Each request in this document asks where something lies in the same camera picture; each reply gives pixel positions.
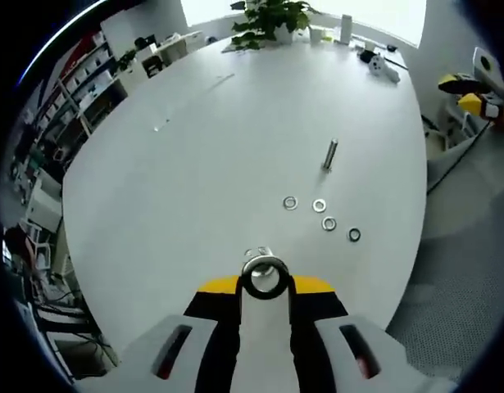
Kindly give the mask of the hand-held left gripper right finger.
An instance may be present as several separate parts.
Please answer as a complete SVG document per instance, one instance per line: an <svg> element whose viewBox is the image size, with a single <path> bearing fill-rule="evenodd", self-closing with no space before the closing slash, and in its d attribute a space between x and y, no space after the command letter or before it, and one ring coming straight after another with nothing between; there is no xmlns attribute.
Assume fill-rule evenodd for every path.
<svg viewBox="0 0 504 393"><path fill-rule="evenodd" d="M302 392L453 392L457 384L414 368L386 331L347 313L324 280L290 279L290 350Z"/></svg>

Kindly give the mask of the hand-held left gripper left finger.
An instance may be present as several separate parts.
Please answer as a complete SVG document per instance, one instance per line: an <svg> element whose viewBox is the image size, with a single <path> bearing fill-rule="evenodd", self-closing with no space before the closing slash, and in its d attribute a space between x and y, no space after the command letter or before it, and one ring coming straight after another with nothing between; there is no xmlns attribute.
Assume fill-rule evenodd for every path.
<svg viewBox="0 0 504 393"><path fill-rule="evenodd" d="M240 347L240 280L202 285L182 314L164 317L128 345L120 364L79 392L228 392Z"/></svg>

